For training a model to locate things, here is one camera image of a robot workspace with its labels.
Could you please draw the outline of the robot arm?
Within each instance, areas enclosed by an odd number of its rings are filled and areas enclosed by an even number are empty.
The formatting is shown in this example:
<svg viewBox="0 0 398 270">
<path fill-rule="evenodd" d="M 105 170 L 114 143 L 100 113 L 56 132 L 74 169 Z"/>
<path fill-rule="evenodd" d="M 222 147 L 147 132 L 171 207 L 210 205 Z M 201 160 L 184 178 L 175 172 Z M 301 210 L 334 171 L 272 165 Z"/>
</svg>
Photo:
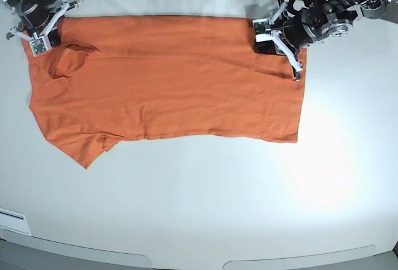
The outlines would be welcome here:
<svg viewBox="0 0 398 270">
<path fill-rule="evenodd" d="M 1 0 L 1 3 L 20 19 L 6 34 L 6 39 L 19 37 L 26 41 L 34 56 L 60 46 L 58 21 L 78 6 L 77 1 L 58 0 Z"/>
<path fill-rule="evenodd" d="M 301 79 L 300 51 L 328 38 L 348 33 L 355 21 L 380 19 L 397 0 L 277 0 L 278 9 L 267 18 L 252 22 L 254 52 L 284 55 Z"/>
</svg>

